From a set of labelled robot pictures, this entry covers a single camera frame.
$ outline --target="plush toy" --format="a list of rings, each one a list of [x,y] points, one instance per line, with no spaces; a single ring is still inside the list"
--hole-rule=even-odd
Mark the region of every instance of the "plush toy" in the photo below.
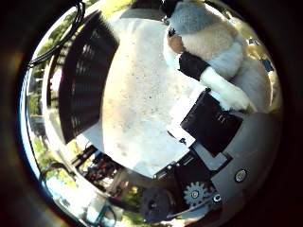
[[[161,10],[169,18],[163,49],[168,65],[173,66],[184,52],[197,56],[215,70],[212,76],[200,75],[203,85],[236,110],[250,103],[255,111],[268,112],[271,86],[266,71],[249,57],[246,41],[228,21],[197,0],[166,0]]]

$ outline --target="screw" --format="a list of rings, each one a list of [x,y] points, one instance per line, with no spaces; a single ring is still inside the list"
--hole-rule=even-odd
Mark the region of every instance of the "screw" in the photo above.
[[[197,199],[198,196],[199,196],[199,192],[198,192],[198,191],[193,191],[193,192],[191,192],[191,197],[192,197],[193,199]]]
[[[235,181],[237,183],[242,183],[245,180],[246,176],[247,176],[246,170],[245,169],[241,169],[241,170],[239,170],[236,173],[236,175],[235,175]]]
[[[221,196],[219,194],[217,194],[216,196],[214,196],[213,200],[215,202],[221,201]]]

